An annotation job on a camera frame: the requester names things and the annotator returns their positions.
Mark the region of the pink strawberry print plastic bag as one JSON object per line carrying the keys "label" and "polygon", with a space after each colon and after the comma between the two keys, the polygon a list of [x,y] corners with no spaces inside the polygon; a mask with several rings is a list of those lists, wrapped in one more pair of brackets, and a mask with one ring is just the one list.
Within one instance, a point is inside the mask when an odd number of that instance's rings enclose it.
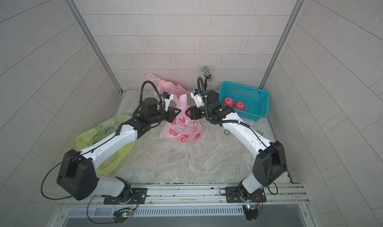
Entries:
{"label": "pink strawberry print plastic bag", "polygon": [[191,120],[185,111],[189,108],[186,94],[179,98],[176,108],[181,110],[171,123],[166,123],[160,133],[160,138],[169,139],[176,142],[194,142],[205,137],[202,125],[198,120]]}

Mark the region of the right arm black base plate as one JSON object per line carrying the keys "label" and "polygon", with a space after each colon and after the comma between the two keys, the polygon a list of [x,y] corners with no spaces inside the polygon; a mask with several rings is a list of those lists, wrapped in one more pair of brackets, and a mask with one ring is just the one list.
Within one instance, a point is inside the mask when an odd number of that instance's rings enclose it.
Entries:
{"label": "right arm black base plate", "polygon": [[226,196],[226,201],[228,203],[265,203],[267,202],[266,195],[262,188],[256,190],[254,193],[249,196],[242,196],[245,194],[238,186],[225,187],[224,193]]}

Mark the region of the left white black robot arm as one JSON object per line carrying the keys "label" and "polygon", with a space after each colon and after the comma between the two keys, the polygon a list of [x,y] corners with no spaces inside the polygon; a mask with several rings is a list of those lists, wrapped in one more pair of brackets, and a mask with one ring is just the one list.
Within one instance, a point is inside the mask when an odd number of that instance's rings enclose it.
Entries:
{"label": "left white black robot arm", "polygon": [[170,106],[174,99],[172,93],[159,93],[158,90],[156,93],[158,98],[141,97],[132,118],[119,124],[113,134],[81,151],[71,149],[65,153],[58,164],[60,170],[56,182],[70,197],[80,201],[90,195],[108,196],[120,204],[137,200],[128,181],[120,177],[99,178],[96,169],[124,146],[163,121],[173,122],[181,113],[180,109]]}

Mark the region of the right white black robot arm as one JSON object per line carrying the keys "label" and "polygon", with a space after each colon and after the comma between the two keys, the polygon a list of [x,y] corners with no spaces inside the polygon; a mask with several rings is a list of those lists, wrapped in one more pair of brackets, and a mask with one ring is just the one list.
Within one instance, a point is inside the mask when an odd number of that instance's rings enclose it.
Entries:
{"label": "right white black robot arm", "polygon": [[250,202],[255,198],[256,191],[269,187],[287,170],[284,146],[279,141],[271,142],[258,135],[234,108],[222,105],[219,94],[212,89],[207,90],[202,77],[198,77],[197,85],[198,88],[191,93],[196,105],[188,108],[185,114],[192,120],[204,118],[213,125],[223,127],[240,140],[255,158],[251,174],[238,184],[240,197]]}

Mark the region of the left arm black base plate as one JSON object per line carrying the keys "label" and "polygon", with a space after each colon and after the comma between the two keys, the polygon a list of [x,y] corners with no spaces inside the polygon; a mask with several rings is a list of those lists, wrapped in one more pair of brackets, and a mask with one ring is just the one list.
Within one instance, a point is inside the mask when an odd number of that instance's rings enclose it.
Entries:
{"label": "left arm black base plate", "polygon": [[144,204],[147,196],[147,188],[125,188],[117,197],[103,196],[104,205],[134,205]]}

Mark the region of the red apple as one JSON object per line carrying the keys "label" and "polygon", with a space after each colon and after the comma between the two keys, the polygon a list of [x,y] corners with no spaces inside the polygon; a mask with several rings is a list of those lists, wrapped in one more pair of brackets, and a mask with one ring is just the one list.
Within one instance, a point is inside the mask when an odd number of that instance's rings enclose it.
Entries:
{"label": "red apple", "polygon": [[243,102],[237,102],[235,105],[234,105],[234,108],[237,109],[237,110],[241,110],[241,111],[245,111],[245,105]]}
{"label": "red apple", "polygon": [[232,98],[230,97],[226,97],[224,100],[223,100],[223,105],[228,105],[229,107],[233,107],[234,106],[234,101]]}

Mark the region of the yellow-green plastic bag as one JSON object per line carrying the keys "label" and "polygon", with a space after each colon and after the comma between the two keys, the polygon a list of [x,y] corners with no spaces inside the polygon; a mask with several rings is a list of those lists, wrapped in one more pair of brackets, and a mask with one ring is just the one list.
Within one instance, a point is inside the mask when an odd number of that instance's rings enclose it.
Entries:
{"label": "yellow-green plastic bag", "polygon": [[[80,151],[85,148],[88,148],[98,143],[99,141],[103,140],[104,138],[110,136],[111,134],[114,134],[118,126],[126,122],[130,118],[131,116],[128,116],[128,115],[119,115],[109,120],[106,120],[105,122],[99,124],[98,126],[78,135],[75,138],[75,141],[76,141],[75,150]],[[97,175],[110,177],[112,173],[116,170],[116,168],[119,166],[121,161],[131,152],[135,143],[136,141],[133,141],[125,145],[116,153],[114,153],[112,156],[110,156],[108,159],[106,159],[98,167],[98,169],[96,169]]]}

